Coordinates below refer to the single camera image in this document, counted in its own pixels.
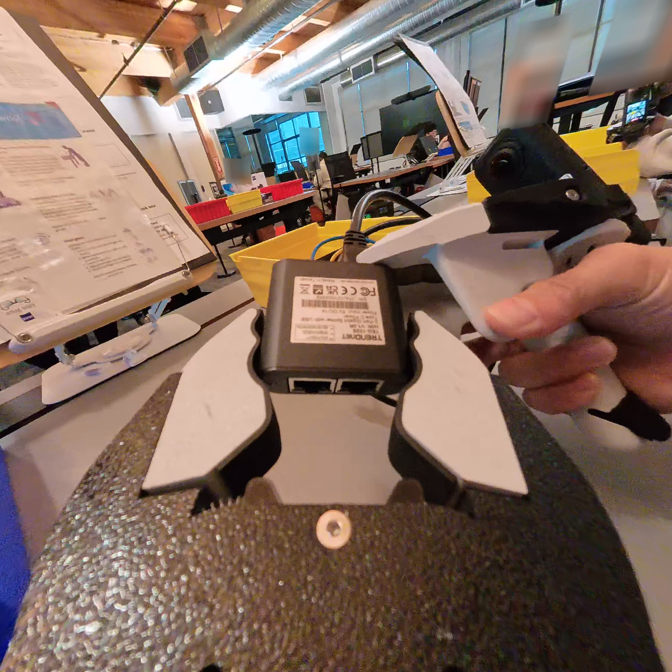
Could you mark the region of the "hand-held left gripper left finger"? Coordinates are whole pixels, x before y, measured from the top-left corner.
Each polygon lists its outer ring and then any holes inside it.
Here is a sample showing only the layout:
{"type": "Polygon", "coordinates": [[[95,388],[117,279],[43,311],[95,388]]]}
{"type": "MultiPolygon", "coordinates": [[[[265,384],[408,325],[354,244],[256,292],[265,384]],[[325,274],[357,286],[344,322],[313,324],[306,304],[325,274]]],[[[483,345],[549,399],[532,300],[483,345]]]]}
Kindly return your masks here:
{"type": "Polygon", "coordinates": [[[185,365],[143,491],[244,491],[278,461],[280,426],[253,366],[263,326],[248,309],[185,365]]]}

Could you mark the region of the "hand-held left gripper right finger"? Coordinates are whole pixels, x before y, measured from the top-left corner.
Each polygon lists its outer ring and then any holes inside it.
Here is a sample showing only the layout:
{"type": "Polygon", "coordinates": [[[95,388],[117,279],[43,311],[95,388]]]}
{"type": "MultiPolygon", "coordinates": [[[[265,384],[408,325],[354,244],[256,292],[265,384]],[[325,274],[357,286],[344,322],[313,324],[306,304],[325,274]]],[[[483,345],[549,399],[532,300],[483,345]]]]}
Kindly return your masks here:
{"type": "Polygon", "coordinates": [[[528,486],[491,375],[427,313],[408,318],[413,366],[388,444],[392,467],[426,503],[458,507],[467,491],[526,497],[528,486]]]}

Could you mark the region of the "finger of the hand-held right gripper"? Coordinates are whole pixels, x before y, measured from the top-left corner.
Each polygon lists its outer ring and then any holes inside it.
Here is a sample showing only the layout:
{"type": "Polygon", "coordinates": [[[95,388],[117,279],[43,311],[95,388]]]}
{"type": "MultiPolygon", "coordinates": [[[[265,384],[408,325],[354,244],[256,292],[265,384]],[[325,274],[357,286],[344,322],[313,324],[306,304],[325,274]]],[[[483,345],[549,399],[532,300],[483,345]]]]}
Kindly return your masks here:
{"type": "Polygon", "coordinates": [[[552,275],[544,241],[555,231],[478,233],[437,244],[424,258],[434,266],[475,330],[508,341],[488,325],[484,310],[552,275]]]}
{"type": "Polygon", "coordinates": [[[434,245],[487,233],[491,221],[482,204],[469,204],[445,210],[386,235],[363,250],[360,264],[422,264],[434,245]]]}

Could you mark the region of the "black network splitter box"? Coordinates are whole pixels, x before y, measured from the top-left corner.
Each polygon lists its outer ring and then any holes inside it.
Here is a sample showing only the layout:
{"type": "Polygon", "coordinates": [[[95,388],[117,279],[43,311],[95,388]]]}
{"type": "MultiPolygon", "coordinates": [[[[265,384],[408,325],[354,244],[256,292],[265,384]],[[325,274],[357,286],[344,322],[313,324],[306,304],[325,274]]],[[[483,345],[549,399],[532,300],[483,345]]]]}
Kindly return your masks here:
{"type": "Polygon", "coordinates": [[[257,373],[276,393],[401,391],[413,365],[390,269],[321,260],[276,263],[257,373]]]}

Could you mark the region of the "grey desk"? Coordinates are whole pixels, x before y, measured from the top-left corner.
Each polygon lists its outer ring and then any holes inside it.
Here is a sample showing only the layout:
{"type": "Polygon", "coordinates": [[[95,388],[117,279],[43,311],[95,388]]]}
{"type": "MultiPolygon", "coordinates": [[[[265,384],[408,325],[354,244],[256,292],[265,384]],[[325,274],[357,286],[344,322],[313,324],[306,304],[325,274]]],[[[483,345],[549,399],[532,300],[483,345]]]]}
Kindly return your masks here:
{"type": "Polygon", "coordinates": [[[387,455],[394,408],[273,395],[278,462],[240,499],[145,495],[173,397],[243,418],[218,327],[8,433],[33,561],[7,671],[670,671],[671,442],[564,417],[606,339],[509,352],[495,388],[527,496],[434,506],[387,455]]]}

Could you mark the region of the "person's right hand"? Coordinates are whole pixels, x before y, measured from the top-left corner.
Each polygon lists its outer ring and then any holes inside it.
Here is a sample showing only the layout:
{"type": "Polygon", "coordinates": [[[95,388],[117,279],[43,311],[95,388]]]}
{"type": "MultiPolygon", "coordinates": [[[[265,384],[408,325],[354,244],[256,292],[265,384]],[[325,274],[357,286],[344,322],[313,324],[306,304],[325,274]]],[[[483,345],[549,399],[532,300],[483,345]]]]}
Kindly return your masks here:
{"type": "Polygon", "coordinates": [[[598,368],[658,413],[671,413],[671,249],[618,243],[484,310],[507,339],[466,345],[525,402],[569,414],[598,396],[598,368]]]}

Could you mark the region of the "clear board stand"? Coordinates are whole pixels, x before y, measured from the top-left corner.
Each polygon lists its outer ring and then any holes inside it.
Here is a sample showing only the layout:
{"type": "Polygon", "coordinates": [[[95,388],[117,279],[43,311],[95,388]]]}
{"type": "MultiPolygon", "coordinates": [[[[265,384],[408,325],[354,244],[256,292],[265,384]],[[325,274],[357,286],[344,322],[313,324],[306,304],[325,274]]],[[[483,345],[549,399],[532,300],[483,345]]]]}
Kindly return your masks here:
{"type": "Polygon", "coordinates": [[[473,169],[480,154],[473,153],[457,160],[445,178],[431,174],[421,195],[425,198],[463,194],[467,191],[466,176],[473,169]]]}

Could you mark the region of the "wooden instruction board with papers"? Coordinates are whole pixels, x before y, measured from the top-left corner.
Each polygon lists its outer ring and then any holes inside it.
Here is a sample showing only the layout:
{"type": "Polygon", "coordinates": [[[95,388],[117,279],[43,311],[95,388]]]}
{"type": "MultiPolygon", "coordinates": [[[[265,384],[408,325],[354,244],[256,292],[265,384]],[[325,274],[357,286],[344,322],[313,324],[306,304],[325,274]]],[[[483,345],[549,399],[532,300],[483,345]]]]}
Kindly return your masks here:
{"type": "Polygon", "coordinates": [[[197,285],[212,248],[38,22],[1,9],[1,365],[197,285]]]}
{"type": "Polygon", "coordinates": [[[475,106],[462,85],[427,43],[399,36],[394,43],[414,60],[437,87],[436,100],[448,127],[448,135],[459,156],[473,156],[489,141],[475,106]]]}

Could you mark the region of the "red plastic bin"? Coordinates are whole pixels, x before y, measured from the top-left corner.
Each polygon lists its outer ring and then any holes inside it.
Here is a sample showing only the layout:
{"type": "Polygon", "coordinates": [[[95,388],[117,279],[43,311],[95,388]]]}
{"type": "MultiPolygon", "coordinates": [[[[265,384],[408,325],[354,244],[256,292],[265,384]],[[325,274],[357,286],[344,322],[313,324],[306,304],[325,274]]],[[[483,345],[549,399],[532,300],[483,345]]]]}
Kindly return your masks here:
{"type": "Polygon", "coordinates": [[[290,180],[266,185],[259,189],[264,202],[280,202],[304,193],[303,180],[290,180]]]}
{"type": "Polygon", "coordinates": [[[205,224],[232,214],[224,198],[188,205],[185,210],[195,224],[205,224]]]}

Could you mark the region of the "blue plastic bin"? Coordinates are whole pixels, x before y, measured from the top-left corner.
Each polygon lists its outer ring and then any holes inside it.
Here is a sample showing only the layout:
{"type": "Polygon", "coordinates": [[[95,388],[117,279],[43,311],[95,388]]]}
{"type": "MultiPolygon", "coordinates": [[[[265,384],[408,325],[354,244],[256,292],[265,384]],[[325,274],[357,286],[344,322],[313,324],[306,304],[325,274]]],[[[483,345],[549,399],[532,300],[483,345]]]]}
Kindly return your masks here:
{"type": "Polygon", "coordinates": [[[30,567],[9,469],[1,452],[1,660],[12,639],[30,567]]]}

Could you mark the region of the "large black wall screen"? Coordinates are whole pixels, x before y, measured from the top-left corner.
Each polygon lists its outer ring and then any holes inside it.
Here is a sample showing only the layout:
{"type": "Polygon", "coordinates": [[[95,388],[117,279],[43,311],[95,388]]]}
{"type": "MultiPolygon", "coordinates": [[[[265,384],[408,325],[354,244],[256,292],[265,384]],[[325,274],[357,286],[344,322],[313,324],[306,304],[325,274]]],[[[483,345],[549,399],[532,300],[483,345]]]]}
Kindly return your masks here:
{"type": "Polygon", "coordinates": [[[433,92],[399,104],[390,104],[379,109],[382,149],[385,154],[394,153],[400,139],[414,135],[433,123],[437,129],[445,126],[433,92]]]}

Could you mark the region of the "silver ventilation duct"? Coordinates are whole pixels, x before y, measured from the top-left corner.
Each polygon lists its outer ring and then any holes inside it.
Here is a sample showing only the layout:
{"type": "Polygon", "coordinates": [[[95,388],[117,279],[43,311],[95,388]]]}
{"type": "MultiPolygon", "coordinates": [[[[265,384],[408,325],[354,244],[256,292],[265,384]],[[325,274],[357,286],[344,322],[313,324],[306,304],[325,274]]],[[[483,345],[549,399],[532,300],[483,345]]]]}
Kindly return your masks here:
{"type": "MultiPolygon", "coordinates": [[[[181,66],[155,95],[160,105],[222,83],[241,69],[245,59],[317,1],[248,1],[226,27],[206,44],[206,62],[189,71],[181,66]]],[[[439,20],[459,18],[483,1],[367,1],[344,19],[252,78],[253,88],[273,89],[288,100],[298,90],[329,79],[349,63],[392,42],[398,34],[413,35],[439,20]]]]}

